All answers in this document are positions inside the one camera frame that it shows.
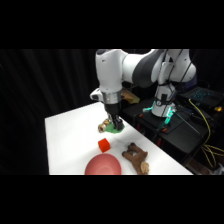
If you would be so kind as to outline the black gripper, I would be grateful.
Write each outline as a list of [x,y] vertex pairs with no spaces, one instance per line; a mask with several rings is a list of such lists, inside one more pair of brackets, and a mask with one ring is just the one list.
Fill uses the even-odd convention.
[[109,114],[108,118],[109,121],[115,126],[116,130],[122,130],[123,129],[123,121],[118,116],[121,110],[121,103],[115,103],[115,104],[104,104],[105,111]]

